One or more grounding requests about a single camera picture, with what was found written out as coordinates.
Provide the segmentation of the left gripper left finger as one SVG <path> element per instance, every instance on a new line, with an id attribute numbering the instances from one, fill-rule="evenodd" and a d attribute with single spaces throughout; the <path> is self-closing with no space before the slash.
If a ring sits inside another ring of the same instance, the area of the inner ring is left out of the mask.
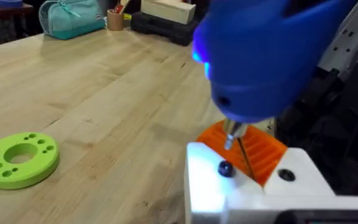
<path id="1" fill-rule="evenodd" d="M 230 150 L 223 121 L 206 128 L 188 143 L 185 159 L 185 209 L 187 223 L 219 223 L 226 197 L 233 192 L 260 194 L 262 186 L 251 177 L 239 143 Z"/>

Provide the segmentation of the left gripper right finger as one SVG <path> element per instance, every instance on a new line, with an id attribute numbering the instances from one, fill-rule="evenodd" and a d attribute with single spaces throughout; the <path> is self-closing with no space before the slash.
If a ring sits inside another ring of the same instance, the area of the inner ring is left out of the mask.
<path id="1" fill-rule="evenodd" d="M 242 143 L 249 162 L 246 171 L 266 194 L 335 195 L 304 149 L 288 147 L 251 125 Z"/>

